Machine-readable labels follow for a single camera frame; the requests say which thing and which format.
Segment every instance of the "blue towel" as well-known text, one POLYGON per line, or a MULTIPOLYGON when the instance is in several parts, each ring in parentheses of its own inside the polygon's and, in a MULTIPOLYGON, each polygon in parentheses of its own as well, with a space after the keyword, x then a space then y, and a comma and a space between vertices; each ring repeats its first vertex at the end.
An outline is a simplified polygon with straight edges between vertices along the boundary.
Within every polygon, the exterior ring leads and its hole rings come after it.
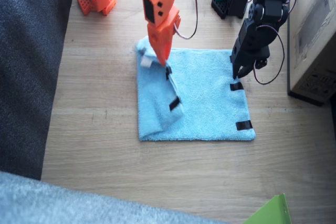
POLYGON ((6 224, 224 224, 3 172, 0 172, 0 220, 6 224))
POLYGON ((230 50, 172 49, 162 67, 145 37, 137 55, 141 141, 256 137, 245 91, 232 78, 230 50))

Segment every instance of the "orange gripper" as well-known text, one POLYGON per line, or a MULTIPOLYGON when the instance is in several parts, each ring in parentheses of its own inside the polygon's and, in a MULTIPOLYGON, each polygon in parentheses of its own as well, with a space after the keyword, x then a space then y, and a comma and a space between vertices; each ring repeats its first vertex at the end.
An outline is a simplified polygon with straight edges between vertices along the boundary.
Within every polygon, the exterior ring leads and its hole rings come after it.
MULTIPOLYGON (((175 0, 143 0, 145 19, 151 46, 161 65, 165 65, 172 48, 174 25, 181 22, 179 10, 173 5, 175 0)), ((78 0, 85 15, 91 10, 107 15, 116 4, 116 0, 78 0)))

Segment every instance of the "green paper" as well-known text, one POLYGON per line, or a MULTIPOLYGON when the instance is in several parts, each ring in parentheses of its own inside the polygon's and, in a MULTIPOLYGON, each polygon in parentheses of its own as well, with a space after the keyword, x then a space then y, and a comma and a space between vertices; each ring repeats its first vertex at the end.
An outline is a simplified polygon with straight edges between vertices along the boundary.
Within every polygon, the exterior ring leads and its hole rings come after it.
POLYGON ((274 196, 244 224, 292 224, 285 194, 274 196))

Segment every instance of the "orange robot base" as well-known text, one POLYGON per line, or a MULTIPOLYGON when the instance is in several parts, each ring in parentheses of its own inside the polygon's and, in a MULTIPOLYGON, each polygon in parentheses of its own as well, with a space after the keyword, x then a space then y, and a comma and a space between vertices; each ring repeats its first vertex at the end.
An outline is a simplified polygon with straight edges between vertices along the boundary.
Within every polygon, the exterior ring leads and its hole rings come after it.
POLYGON ((117 0, 109 0, 108 5, 103 10, 98 11, 96 0, 77 0, 77 1, 80 9, 82 10, 85 16, 87 16, 90 13, 90 11, 102 12, 105 16, 107 16, 117 3, 117 0))

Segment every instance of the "wooden table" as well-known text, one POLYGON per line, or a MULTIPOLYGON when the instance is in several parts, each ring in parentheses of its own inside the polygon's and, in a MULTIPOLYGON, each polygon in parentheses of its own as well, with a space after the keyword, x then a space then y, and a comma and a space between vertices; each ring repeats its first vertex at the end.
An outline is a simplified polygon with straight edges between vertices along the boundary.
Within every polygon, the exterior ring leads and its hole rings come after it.
MULTIPOLYGON (((176 0, 180 31, 192 33, 194 0, 176 0)), ((198 0, 195 37, 173 47, 231 49, 242 20, 221 20, 198 0)), ((280 34, 287 47, 287 28, 280 34)), ((287 67, 261 86, 242 79, 257 134, 252 142, 140 142, 136 57, 146 36, 141 0, 118 0, 109 16, 84 17, 73 0, 42 180, 191 214, 242 223, 286 193, 293 223, 334 223, 336 141, 330 106, 287 96, 287 67)), ((271 46, 269 80, 282 57, 271 46)))

